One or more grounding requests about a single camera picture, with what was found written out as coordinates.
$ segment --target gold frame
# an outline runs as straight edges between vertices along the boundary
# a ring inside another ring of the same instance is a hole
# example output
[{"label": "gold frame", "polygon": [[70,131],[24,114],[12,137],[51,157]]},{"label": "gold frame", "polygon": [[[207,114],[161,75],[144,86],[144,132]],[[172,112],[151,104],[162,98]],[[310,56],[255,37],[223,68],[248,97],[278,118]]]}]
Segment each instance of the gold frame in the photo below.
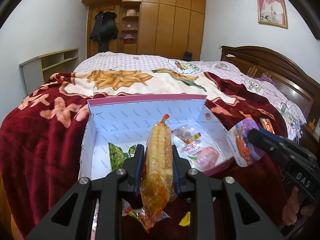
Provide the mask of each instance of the gold frame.
[{"label": "gold frame", "polygon": [[260,20],[260,4],[259,4],[259,0],[257,0],[258,2],[258,23],[259,24],[264,24],[264,25],[273,25],[273,26],[278,26],[281,28],[285,28],[288,29],[288,16],[287,16],[287,8],[285,6],[285,1],[283,1],[283,6],[284,6],[284,21],[285,21],[285,25],[279,24],[279,23],[271,23],[271,22],[262,22]]}]

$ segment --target snack bag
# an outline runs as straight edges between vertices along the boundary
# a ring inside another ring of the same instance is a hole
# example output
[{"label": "snack bag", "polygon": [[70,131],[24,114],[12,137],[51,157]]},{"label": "snack bag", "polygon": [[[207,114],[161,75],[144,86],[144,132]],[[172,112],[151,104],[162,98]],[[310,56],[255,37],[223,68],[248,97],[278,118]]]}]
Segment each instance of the snack bag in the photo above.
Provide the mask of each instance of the snack bag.
[{"label": "snack bag", "polygon": [[115,171],[119,168],[122,168],[124,160],[127,158],[124,155],[122,149],[118,146],[115,146],[113,143],[109,144],[109,152],[110,152],[110,163],[112,171]]},{"label": "snack bag", "polygon": [[207,136],[189,143],[183,143],[179,138],[174,137],[173,142],[181,158],[187,159],[191,168],[201,172],[212,170],[216,166],[219,158],[224,159],[224,155],[217,143]]},{"label": "snack bag", "polygon": [[156,123],[147,141],[145,166],[140,184],[146,228],[152,228],[171,198],[172,143],[170,128],[164,123],[169,115]]},{"label": "snack bag", "polygon": [[265,154],[263,150],[249,143],[247,135],[251,129],[259,129],[259,127],[253,119],[246,118],[228,131],[227,141],[240,167],[247,167],[257,162]]}]

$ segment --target bride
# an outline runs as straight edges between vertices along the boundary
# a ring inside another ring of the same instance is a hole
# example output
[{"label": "bride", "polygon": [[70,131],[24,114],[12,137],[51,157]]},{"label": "bride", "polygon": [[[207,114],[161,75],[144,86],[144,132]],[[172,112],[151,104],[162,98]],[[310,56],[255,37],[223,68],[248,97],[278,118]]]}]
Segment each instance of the bride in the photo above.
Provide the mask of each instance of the bride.
[{"label": "bride", "polygon": [[271,0],[264,0],[260,11],[262,21],[272,21]]}]

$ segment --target white cardboard box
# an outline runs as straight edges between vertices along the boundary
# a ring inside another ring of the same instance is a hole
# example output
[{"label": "white cardboard box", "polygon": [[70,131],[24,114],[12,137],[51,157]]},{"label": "white cardboard box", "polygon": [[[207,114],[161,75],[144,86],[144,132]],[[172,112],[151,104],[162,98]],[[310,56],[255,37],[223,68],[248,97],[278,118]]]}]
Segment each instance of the white cardboard box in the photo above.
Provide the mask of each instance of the white cardboard box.
[{"label": "white cardboard box", "polygon": [[[188,124],[215,140],[225,157],[218,159],[216,167],[225,166],[222,164],[233,158],[227,142],[228,131],[204,106],[205,98],[204,95],[162,94],[88,100],[90,117],[82,141],[79,177],[94,180],[108,175],[111,172],[108,143],[121,147],[123,152],[134,144],[146,146],[151,128],[165,114],[170,116],[166,124],[171,130]],[[206,173],[212,175],[219,167]]]}]

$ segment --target screw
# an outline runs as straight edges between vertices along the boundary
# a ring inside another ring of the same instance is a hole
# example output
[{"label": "screw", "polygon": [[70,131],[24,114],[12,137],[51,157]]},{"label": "screw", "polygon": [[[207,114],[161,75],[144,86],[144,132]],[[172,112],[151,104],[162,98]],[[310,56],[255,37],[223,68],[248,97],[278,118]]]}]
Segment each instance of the screw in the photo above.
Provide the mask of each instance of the screw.
[{"label": "screw", "polygon": [[226,183],[228,183],[228,184],[232,184],[235,182],[235,179],[230,176],[226,177],[225,180],[226,180]]},{"label": "screw", "polygon": [[190,169],[188,170],[190,175],[196,175],[198,173],[198,171],[196,169]]},{"label": "screw", "polygon": [[79,183],[82,185],[85,185],[89,182],[89,179],[87,177],[83,177],[81,179],[79,179]]},{"label": "screw", "polygon": [[125,169],[117,169],[116,170],[116,174],[118,174],[118,175],[123,175],[123,174],[125,174]]}]

